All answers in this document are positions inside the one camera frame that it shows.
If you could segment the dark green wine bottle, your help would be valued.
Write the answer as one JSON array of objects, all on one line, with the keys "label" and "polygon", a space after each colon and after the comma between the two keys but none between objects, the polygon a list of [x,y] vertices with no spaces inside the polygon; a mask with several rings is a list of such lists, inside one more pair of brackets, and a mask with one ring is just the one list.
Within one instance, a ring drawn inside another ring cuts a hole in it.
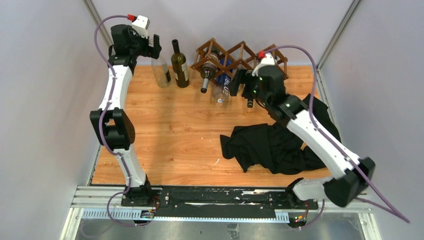
[{"label": "dark green wine bottle", "polygon": [[186,88],[190,84],[187,59],[186,56],[180,51],[179,41],[177,39],[173,39],[171,43],[173,47],[171,64],[175,76],[175,81],[179,88]]}]

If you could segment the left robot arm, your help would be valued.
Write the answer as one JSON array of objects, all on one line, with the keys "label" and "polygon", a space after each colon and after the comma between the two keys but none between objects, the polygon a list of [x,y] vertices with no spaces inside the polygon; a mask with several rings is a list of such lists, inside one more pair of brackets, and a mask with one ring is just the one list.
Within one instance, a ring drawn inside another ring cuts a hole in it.
[{"label": "left robot arm", "polygon": [[111,27],[113,44],[108,57],[105,95],[97,110],[89,114],[95,134],[115,158],[125,177],[123,206],[147,206],[157,198],[136,156],[135,127],[126,114],[125,102],[138,57],[157,59],[161,52],[159,36],[149,37],[148,27],[133,22]]}]

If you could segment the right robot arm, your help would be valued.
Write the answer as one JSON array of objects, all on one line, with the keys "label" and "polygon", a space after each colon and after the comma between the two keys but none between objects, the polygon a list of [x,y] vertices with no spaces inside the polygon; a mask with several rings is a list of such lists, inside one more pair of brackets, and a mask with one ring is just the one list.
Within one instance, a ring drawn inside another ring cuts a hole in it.
[{"label": "right robot arm", "polygon": [[286,190],[293,200],[326,200],[346,207],[370,186],[376,164],[370,157],[360,158],[350,151],[324,128],[307,104],[286,93],[284,78],[285,74],[276,66],[262,67],[257,73],[237,69],[229,94],[236,96],[243,85],[242,97],[256,100],[272,119],[286,125],[330,171],[330,177],[293,181]]}]

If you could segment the brown bottle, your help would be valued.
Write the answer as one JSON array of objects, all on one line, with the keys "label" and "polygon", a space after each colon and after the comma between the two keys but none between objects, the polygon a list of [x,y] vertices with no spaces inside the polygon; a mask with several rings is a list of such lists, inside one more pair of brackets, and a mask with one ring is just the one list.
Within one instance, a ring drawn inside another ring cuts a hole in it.
[{"label": "brown bottle", "polygon": [[218,61],[219,54],[219,50],[213,47],[209,55],[210,60],[206,61],[201,67],[200,76],[203,78],[203,82],[200,92],[203,94],[207,92],[210,80],[215,77],[217,66],[212,62],[212,59]]}]

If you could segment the tall clear glass bottle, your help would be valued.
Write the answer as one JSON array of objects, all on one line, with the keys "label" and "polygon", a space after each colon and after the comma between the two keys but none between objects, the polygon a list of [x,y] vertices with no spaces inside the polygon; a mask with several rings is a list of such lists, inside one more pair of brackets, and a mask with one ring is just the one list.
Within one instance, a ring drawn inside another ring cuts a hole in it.
[{"label": "tall clear glass bottle", "polygon": [[157,59],[151,59],[151,67],[156,84],[160,88],[167,88],[171,84],[171,74],[166,60],[160,55]]}]

